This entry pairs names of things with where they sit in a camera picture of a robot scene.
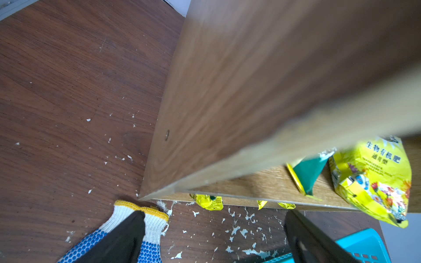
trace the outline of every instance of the wooden shelf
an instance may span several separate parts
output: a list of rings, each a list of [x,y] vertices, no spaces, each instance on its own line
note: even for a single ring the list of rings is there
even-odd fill
[[[291,175],[284,166],[277,166],[253,175],[202,186],[194,189],[193,192],[286,202],[296,205],[314,205],[341,209],[352,208],[342,197],[335,193],[328,167],[324,168],[313,188],[314,196],[323,201],[303,196],[298,191]]]
[[[405,138],[403,144],[412,168],[409,211],[421,213],[421,136]],[[300,194],[284,166],[277,166],[252,175],[202,186],[188,192],[224,196],[224,204],[226,205],[257,207],[256,200],[267,200],[270,201],[266,205],[268,208],[279,208],[277,202],[287,202],[298,205],[299,209],[306,210],[355,210],[334,191],[330,170],[327,166],[323,169],[313,188],[314,196],[322,199],[322,201]],[[164,199],[191,201],[191,197],[186,193],[169,195]]]
[[[181,202],[193,202],[194,200],[186,193],[176,193],[170,194],[160,198],[160,200],[169,200],[169,201],[181,201]],[[224,205],[238,205],[238,206],[247,206],[247,207],[258,207],[256,200],[251,199],[242,199],[235,197],[223,197],[222,201]],[[324,207],[324,206],[314,206],[314,205],[296,205],[298,210],[305,211],[341,211],[341,212],[359,212],[355,208],[341,209],[333,207]],[[272,209],[282,209],[276,202],[268,202],[264,206],[265,208]]]

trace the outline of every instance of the wooden panel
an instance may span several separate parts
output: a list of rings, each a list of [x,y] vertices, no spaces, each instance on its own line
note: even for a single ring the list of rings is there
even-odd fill
[[[182,202],[193,202],[194,200],[190,197],[187,193],[176,193],[170,194],[164,197],[161,197],[160,200],[170,200],[170,201],[182,201]],[[223,197],[224,205],[238,205],[238,206],[247,206],[247,207],[258,207],[257,201],[254,199],[246,199],[246,198],[236,198],[236,197]],[[272,209],[282,209],[281,206],[278,205],[276,202],[267,202],[264,206],[265,208],[272,208]],[[338,211],[338,212],[358,212],[355,208],[349,206],[346,208],[336,208],[336,207],[328,207],[328,206],[316,206],[316,205],[300,205],[296,204],[296,208],[298,210],[304,211]]]
[[[421,213],[421,136],[404,138],[402,141],[412,169],[409,211],[411,213]],[[241,178],[221,181],[190,190],[190,192],[294,204],[332,206],[338,208],[352,207],[334,191],[328,166],[323,169],[314,184],[313,193],[316,197],[322,199],[322,201],[310,199],[300,194],[288,170],[284,166],[274,167]]]
[[[140,197],[420,129],[419,68],[379,82],[419,61],[420,14],[418,1],[192,1]]]
[[[136,198],[183,21],[161,0],[0,21],[0,262],[57,262]]]

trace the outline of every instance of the wooden floor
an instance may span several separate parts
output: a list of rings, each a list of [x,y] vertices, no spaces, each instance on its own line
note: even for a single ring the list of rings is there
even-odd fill
[[[116,199],[135,200],[183,21],[161,0],[42,0],[0,21],[0,262],[56,262]],[[288,251],[281,210],[171,207],[164,262]],[[362,213],[306,216],[335,239],[381,232]]]

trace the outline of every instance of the white wall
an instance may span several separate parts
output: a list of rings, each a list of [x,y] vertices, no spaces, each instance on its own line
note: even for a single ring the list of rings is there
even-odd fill
[[[421,214],[408,214],[405,229],[380,221],[392,263],[421,262]]]
[[[177,12],[186,17],[191,0],[164,0],[169,3]]]

